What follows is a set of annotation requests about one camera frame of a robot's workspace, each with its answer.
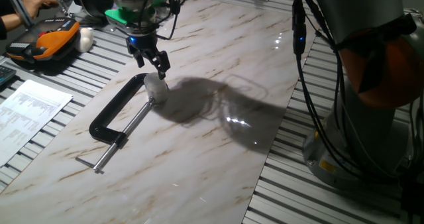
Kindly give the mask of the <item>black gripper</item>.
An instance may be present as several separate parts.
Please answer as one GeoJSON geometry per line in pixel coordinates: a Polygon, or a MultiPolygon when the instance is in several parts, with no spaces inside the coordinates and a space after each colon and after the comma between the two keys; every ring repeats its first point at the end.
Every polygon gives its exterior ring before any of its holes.
{"type": "Polygon", "coordinates": [[[166,72],[170,69],[170,61],[166,51],[157,52],[157,41],[158,38],[155,33],[126,38],[128,52],[136,60],[137,66],[139,68],[144,66],[144,58],[150,60],[150,63],[158,72],[158,78],[163,80],[166,77],[166,72]]]}

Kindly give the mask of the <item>person hand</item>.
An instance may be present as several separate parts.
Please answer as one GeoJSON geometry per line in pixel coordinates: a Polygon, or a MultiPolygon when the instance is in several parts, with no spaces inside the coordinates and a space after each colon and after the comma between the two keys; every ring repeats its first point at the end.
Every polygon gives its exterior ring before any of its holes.
{"type": "Polygon", "coordinates": [[[32,19],[37,18],[41,9],[51,9],[58,7],[57,0],[22,0],[28,14],[32,19]]]}

